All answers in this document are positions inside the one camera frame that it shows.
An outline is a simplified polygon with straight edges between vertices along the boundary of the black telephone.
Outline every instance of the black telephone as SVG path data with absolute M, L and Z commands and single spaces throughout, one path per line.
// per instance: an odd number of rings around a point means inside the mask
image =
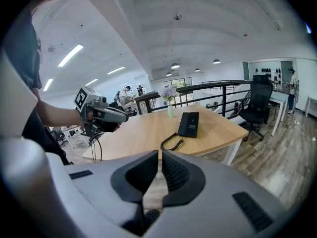
M 169 141 L 171 138 L 179 135 L 182 137 L 182 139 L 171 149 L 171 151 L 174 151 L 177 149 L 177 147 L 184 142 L 184 137 L 197 137 L 197 131 L 198 131 L 198 122 L 199 122 L 199 112 L 184 112 L 182 115 L 182 120 L 180 121 L 180 125 L 178 128 L 178 132 L 175 132 L 172 136 L 168 137 L 166 140 L 164 140 L 160 148 L 161 150 L 166 150 L 164 148 L 164 144 Z
M 178 135 L 197 137 L 199 112 L 184 112 L 178 128 Z

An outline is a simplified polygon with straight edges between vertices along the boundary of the fluorescent light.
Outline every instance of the fluorescent light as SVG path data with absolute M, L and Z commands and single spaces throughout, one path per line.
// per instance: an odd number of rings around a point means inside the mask
M 220 62 L 220 60 L 219 59 L 215 59 L 215 60 L 213 60 L 213 62 L 212 62 L 213 64 L 216 64 L 216 63 L 221 63 Z
M 78 44 L 74 49 L 68 53 L 67 56 L 59 63 L 58 67 L 63 67 L 69 59 L 71 59 L 78 51 L 80 51 L 84 46 Z
M 94 83 L 95 81 L 97 81 L 98 79 L 97 78 L 95 78 L 94 80 L 92 80 L 92 81 L 90 81 L 89 83 L 87 83 L 85 86 L 88 86 L 88 85 L 90 85 L 90 84 L 92 84 L 92 83 Z
M 116 72 L 117 70 L 120 70 L 120 69 L 125 69 L 125 67 L 120 67 L 120 68 L 118 68 L 118 69 L 114 69 L 114 70 L 112 70 L 112 71 L 109 71 L 107 74 L 114 73 L 114 72 Z
M 44 87 L 44 89 L 43 89 L 43 92 L 45 92 L 45 91 L 48 90 L 48 88 L 49 88 L 49 86 L 50 86 L 50 84 L 51 84 L 52 81 L 53 81 L 52 78 L 50 78 L 50 79 L 47 81 L 47 83 L 46 83 L 46 85 L 45 85 L 45 87 Z
M 171 69 L 177 69 L 179 67 L 180 67 L 179 64 L 175 62 L 172 64 Z

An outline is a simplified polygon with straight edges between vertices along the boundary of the white ceiling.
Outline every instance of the white ceiling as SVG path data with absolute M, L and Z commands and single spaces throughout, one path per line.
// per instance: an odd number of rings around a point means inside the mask
M 141 67 L 133 54 L 88 0 L 59 0 L 41 9 L 33 16 L 33 24 L 42 44 L 43 87 L 53 78 L 49 90 L 42 94 L 78 90 L 98 78 L 93 87 L 126 71 L 140 73 Z M 84 48 L 66 65 L 57 67 L 77 44 Z M 121 66 L 126 68 L 107 75 Z
M 153 70 L 204 68 L 232 43 L 303 24 L 284 0 L 133 0 Z M 176 14 L 182 19 L 174 20 Z
M 94 78 L 98 83 L 111 80 L 106 73 L 120 66 L 147 71 L 142 60 L 149 61 L 153 79 L 164 77 L 173 62 L 181 64 L 174 75 L 191 74 L 197 67 L 204 71 L 214 59 L 232 62 L 233 52 L 226 51 L 234 45 L 305 29 L 284 0 L 113 0 L 129 27 L 125 31 L 122 24 L 115 24 L 118 15 L 111 14 L 107 2 L 60 0 L 35 13 L 43 84 L 54 78 L 48 92 L 77 90 Z M 174 20 L 176 14 L 182 19 Z M 142 54 L 131 41 L 140 44 Z M 78 43 L 84 48 L 63 68 L 57 67 Z M 49 53 L 52 45 L 55 51 Z

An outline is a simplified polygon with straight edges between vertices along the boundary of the flower vase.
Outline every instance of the flower vase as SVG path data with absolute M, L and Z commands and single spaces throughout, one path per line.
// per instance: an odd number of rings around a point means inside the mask
M 173 118 L 174 117 L 174 110 L 173 110 L 172 105 L 168 105 L 167 112 L 168 112 L 169 118 Z

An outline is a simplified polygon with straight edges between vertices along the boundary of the coiled phone cord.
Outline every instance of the coiled phone cord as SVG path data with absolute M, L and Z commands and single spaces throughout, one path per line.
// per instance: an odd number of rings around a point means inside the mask
M 181 143 L 184 142 L 183 137 L 182 137 L 182 139 L 179 140 L 178 143 L 177 143 L 173 148 L 171 148 L 171 149 L 165 149 L 165 148 L 164 148 L 164 144 L 165 144 L 167 141 L 169 141 L 171 138 L 173 138 L 173 137 L 175 137 L 175 136 L 177 136 L 177 135 L 178 135 L 177 132 L 175 132 L 172 136 L 170 136 L 170 137 L 168 137 L 166 140 L 164 140 L 164 141 L 160 144 L 160 149 L 161 149 L 161 150 L 175 151 L 175 150 L 177 149 L 177 147 L 178 147 Z

